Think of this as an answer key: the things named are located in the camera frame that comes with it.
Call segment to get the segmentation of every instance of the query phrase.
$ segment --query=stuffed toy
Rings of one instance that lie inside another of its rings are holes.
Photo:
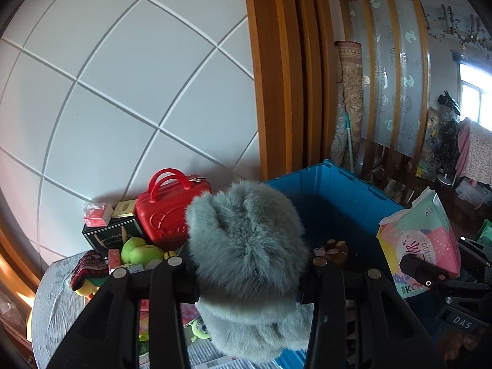
[[[245,181],[195,197],[186,221],[197,308],[217,349],[256,363],[306,350],[313,306],[297,304],[296,293],[309,252],[290,200]]]
[[[78,295],[89,297],[97,292],[109,276],[108,266],[101,254],[91,250],[79,259],[70,278],[70,287]]]
[[[208,335],[207,327],[205,323],[203,323],[202,318],[196,318],[193,322],[191,322],[190,326],[191,326],[191,331],[193,332],[193,337],[191,338],[191,341],[196,341],[198,339],[203,339],[203,340],[210,339],[210,336]]]

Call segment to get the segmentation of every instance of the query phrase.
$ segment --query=brown snack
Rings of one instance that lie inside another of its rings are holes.
[[[332,248],[331,250],[328,250],[325,254],[325,258],[332,261],[333,263],[338,260],[339,256],[340,251],[338,250],[338,248]]]
[[[340,250],[340,252],[344,252],[345,254],[348,254],[348,246],[347,243],[343,240],[339,241],[335,245],[336,248]]]
[[[328,251],[332,248],[335,248],[335,246],[336,246],[336,240],[330,239],[326,242],[326,248],[325,249]]]
[[[333,261],[333,263],[337,266],[342,266],[347,260],[347,254],[341,252],[338,257]]]

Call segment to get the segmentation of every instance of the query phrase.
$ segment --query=cardboard box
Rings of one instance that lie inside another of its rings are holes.
[[[105,227],[88,227],[84,226],[82,234],[89,244],[99,252],[103,258],[108,257],[108,250],[123,248],[123,237],[121,227],[124,226],[128,237],[141,237],[149,242],[149,239],[142,231],[142,227],[136,216],[127,216],[125,218],[111,219]]]
[[[127,200],[117,203],[113,212],[113,218],[124,218],[127,216],[133,216],[135,213],[135,205],[137,200]]]
[[[113,273],[113,271],[120,266],[121,266],[120,250],[116,248],[110,248],[108,250],[109,274]]]

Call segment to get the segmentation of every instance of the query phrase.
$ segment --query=red mini suitcase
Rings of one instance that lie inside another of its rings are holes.
[[[164,173],[172,175],[157,181]],[[204,177],[186,176],[170,168],[157,172],[147,191],[138,196],[135,206],[140,224],[152,243],[165,251],[182,246],[188,239],[186,207],[195,196],[211,190]]]

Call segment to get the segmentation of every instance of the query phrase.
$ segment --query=metal screw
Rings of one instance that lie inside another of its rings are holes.
[[[378,271],[377,269],[369,269],[367,271],[367,275],[371,278],[371,279],[379,279],[381,277],[381,272]]]
[[[325,257],[314,257],[312,262],[316,266],[325,266],[328,263]]]
[[[126,276],[126,269],[125,268],[117,268],[113,271],[113,277],[116,279],[121,279],[122,277]]]
[[[167,260],[167,264],[170,266],[179,266],[182,263],[183,263],[183,259],[177,255]]]

